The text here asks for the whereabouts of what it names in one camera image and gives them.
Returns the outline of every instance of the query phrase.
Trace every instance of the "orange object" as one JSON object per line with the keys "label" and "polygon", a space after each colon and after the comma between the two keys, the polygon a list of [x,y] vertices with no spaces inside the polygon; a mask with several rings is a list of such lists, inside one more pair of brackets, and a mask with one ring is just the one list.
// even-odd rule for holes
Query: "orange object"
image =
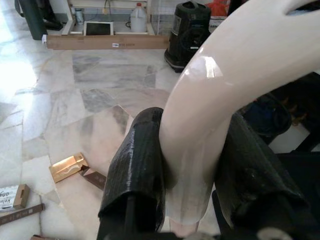
{"label": "orange object", "polygon": [[213,2],[206,4],[207,7],[211,8],[211,16],[227,16],[227,7],[229,4],[226,0],[213,0]]}

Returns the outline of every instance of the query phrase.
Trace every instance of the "marble floor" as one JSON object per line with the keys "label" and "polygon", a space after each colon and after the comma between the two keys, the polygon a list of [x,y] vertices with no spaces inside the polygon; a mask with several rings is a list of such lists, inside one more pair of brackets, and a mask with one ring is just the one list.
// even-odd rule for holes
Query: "marble floor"
{"label": "marble floor", "polygon": [[[79,174],[54,184],[48,167],[82,152],[107,174],[133,118],[148,107],[164,108],[178,80],[163,54],[48,50],[32,40],[14,1],[0,1],[0,187],[28,184],[28,207],[45,204],[41,213],[0,226],[0,240],[96,238],[102,191]],[[299,144],[306,132],[295,131]],[[295,148],[283,140],[289,136],[280,137],[272,143],[277,152]],[[199,230],[219,233],[211,202]]]}

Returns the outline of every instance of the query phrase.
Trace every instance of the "black vacuum cleaner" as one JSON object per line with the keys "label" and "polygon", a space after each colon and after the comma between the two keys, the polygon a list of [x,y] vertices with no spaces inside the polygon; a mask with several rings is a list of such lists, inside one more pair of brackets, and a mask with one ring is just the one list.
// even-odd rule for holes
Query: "black vacuum cleaner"
{"label": "black vacuum cleaner", "polygon": [[188,1],[175,8],[169,47],[164,58],[176,73],[181,73],[188,62],[209,37],[211,9]]}

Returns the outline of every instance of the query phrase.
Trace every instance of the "glossy white surface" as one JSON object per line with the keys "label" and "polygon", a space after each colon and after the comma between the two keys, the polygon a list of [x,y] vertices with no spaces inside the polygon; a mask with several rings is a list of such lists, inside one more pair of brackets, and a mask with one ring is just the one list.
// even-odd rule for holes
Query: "glossy white surface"
{"label": "glossy white surface", "polygon": [[230,116],[320,66],[320,12],[287,13],[311,0],[250,0],[207,39],[164,109],[160,143],[173,172],[167,209],[190,225],[204,215]]}

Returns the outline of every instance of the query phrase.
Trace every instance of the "white plastic jug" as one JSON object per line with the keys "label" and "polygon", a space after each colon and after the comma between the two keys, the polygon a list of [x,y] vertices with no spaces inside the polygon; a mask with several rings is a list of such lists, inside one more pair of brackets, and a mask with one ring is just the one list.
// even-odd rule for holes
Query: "white plastic jug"
{"label": "white plastic jug", "polygon": [[135,9],[131,13],[131,32],[145,33],[147,31],[147,14],[141,3],[136,4]]}

